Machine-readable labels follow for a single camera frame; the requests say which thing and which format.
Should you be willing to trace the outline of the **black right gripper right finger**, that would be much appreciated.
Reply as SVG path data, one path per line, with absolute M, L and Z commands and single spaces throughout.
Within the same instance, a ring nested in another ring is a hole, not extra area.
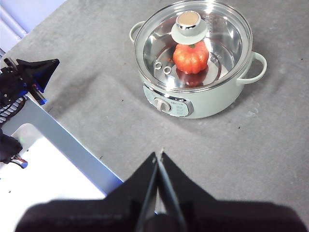
M 219 200 L 192 181 L 165 153 L 158 162 L 163 187 L 180 228 L 188 232 L 306 232 L 296 211 L 261 201 Z

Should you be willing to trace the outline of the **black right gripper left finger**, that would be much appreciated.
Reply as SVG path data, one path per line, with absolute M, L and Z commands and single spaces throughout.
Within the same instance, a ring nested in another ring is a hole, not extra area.
M 152 152 L 124 183 L 99 200 L 53 200 L 30 207 L 17 232 L 132 232 L 156 168 Z

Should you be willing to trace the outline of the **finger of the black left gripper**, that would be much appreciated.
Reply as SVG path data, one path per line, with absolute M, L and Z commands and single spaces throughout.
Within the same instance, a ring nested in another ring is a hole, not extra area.
M 27 86 L 35 85 L 41 93 L 44 93 L 51 76 L 60 64 L 57 58 L 36 62 L 28 62 L 21 59 L 16 61 L 18 63 L 17 69 Z

